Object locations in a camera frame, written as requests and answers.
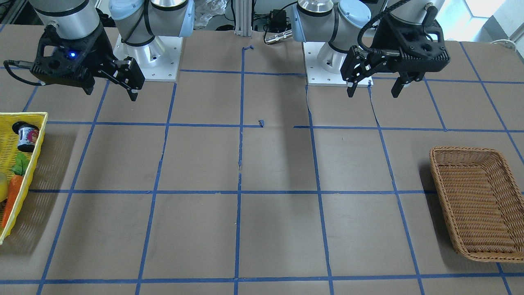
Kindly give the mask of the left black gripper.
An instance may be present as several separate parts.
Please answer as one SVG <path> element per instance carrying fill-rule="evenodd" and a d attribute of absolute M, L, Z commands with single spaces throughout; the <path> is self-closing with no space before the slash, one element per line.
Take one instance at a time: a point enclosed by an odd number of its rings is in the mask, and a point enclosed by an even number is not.
<path fill-rule="evenodd" d="M 373 74 L 398 72 L 399 77 L 391 88 L 391 95 L 397 98 L 411 82 L 421 81 L 424 73 L 439 72 L 451 61 L 437 20 L 425 27 L 386 15 L 380 21 L 371 48 L 378 52 L 365 56 L 359 46 L 351 46 L 341 66 L 350 98 L 359 82 Z"/>

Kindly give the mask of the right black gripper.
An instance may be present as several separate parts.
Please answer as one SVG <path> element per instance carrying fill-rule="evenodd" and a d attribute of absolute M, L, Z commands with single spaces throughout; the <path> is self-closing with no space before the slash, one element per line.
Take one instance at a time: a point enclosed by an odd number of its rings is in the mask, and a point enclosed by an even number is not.
<path fill-rule="evenodd" d="M 145 77 L 133 57 L 118 60 L 103 25 L 80 39 L 62 39 L 47 25 L 39 39 L 31 73 L 45 84 L 81 87 L 86 95 L 94 89 L 94 77 L 121 86 L 136 101 Z"/>

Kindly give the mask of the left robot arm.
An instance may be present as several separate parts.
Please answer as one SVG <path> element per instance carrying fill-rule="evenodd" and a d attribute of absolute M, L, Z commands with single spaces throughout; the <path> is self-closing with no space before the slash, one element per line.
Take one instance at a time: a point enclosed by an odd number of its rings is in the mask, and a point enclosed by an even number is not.
<path fill-rule="evenodd" d="M 297 42 L 322 42 L 344 56 L 334 70 L 352 97 L 359 82 L 376 73 L 398 73 L 391 88 L 397 98 L 411 82 L 444 69 L 451 57 L 436 17 L 442 0 L 388 0 L 372 17 L 359 0 L 300 0 L 292 6 Z"/>

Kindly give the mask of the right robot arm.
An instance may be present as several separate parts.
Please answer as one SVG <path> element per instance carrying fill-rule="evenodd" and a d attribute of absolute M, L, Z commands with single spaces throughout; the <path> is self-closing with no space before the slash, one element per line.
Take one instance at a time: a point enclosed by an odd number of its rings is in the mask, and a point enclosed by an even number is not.
<path fill-rule="evenodd" d="M 111 0 L 112 20 L 129 49 L 118 58 L 89 0 L 30 3 L 45 25 L 30 72 L 42 86 L 75 86 L 87 95 L 98 77 L 120 85 L 136 101 L 145 82 L 142 70 L 163 60 L 160 37 L 188 37 L 194 28 L 192 0 Z"/>

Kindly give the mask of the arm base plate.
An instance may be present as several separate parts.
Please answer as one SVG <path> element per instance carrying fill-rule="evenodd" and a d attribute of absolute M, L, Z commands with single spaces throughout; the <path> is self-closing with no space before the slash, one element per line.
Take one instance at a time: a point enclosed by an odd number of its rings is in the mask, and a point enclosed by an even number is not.
<path fill-rule="evenodd" d="M 176 82 L 185 39 L 152 36 L 147 42 L 124 43 L 119 34 L 113 53 L 119 59 L 132 57 L 148 82 Z"/>
<path fill-rule="evenodd" d="M 309 86 L 347 86 L 341 67 L 347 54 L 333 49 L 328 42 L 304 42 L 303 53 Z"/>

